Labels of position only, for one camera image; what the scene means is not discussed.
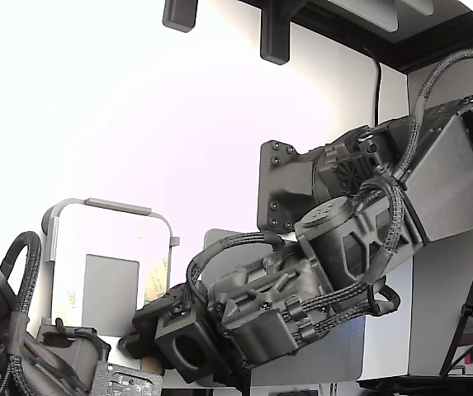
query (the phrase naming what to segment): black cable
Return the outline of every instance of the black cable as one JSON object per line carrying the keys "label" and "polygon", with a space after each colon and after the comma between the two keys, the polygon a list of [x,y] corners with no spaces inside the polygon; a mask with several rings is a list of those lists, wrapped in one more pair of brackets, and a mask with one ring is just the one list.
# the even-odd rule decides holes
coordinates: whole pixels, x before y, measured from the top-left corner
{"label": "black cable", "polygon": [[374,65],[376,66],[376,91],[374,93],[374,127],[379,125],[379,93],[381,90],[381,64],[377,60],[376,56],[367,48],[362,47],[365,52],[371,57],[371,60],[374,61]]}
{"label": "black cable", "polygon": [[467,355],[469,355],[471,352],[473,352],[473,345],[471,347],[469,347],[468,349],[466,349],[466,351],[464,353],[462,353],[461,355],[459,355],[450,365],[449,367],[447,367],[447,369],[445,371],[443,371],[443,374],[440,376],[440,381],[443,381],[448,375],[449,373],[451,372],[452,369],[454,369],[456,367],[456,365],[458,363],[460,363],[460,361],[462,359],[464,359]]}
{"label": "black cable", "polygon": [[448,68],[464,59],[473,59],[473,49],[463,49],[447,56],[429,74],[427,80],[423,83],[423,86],[419,90],[419,94],[416,98],[416,103],[414,104],[414,109],[412,110],[410,117],[409,143],[407,144],[407,148],[394,171],[394,176],[396,179],[399,180],[405,175],[409,169],[410,163],[412,162],[412,158],[416,153],[416,148],[418,147],[419,142],[419,131],[421,130],[421,125],[423,123],[423,114],[425,112],[427,100],[433,91],[434,84],[436,84],[438,79]]}
{"label": "black cable", "polygon": [[212,258],[220,254],[226,249],[233,248],[235,246],[247,245],[252,243],[266,243],[273,246],[273,249],[278,249],[284,246],[284,240],[275,233],[268,231],[263,233],[241,233],[237,235],[231,235],[226,238],[222,238],[217,242],[212,243],[203,252],[197,254],[187,267],[187,292],[185,294],[185,300],[190,299],[189,292],[192,293],[196,299],[207,306],[205,297],[196,287],[196,282],[199,279],[201,273],[205,269],[206,265]]}
{"label": "black cable", "polygon": [[[14,242],[12,242],[12,245],[9,247],[3,262],[7,268],[14,267],[16,259],[25,247],[27,247],[25,270],[23,272],[20,290],[18,291],[18,299],[15,310],[18,313],[27,315],[31,306],[38,270],[40,269],[41,241],[38,235],[31,231],[18,235]],[[24,396],[33,395],[33,392],[31,391],[23,373],[21,356],[8,353],[7,371],[5,372],[5,375],[2,379],[0,396],[5,393],[5,388],[7,387],[10,377],[12,377],[16,383],[16,386],[18,387],[18,390]]]}
{"label": "black cable", "polygon": [[379,305],[376,302],[376,297],[374,296],[374,285],[368,286],[367,300],[368,300],[368,306],[370,307],[371,312],[375,315],[378,315],[380,310],[379,310]]}

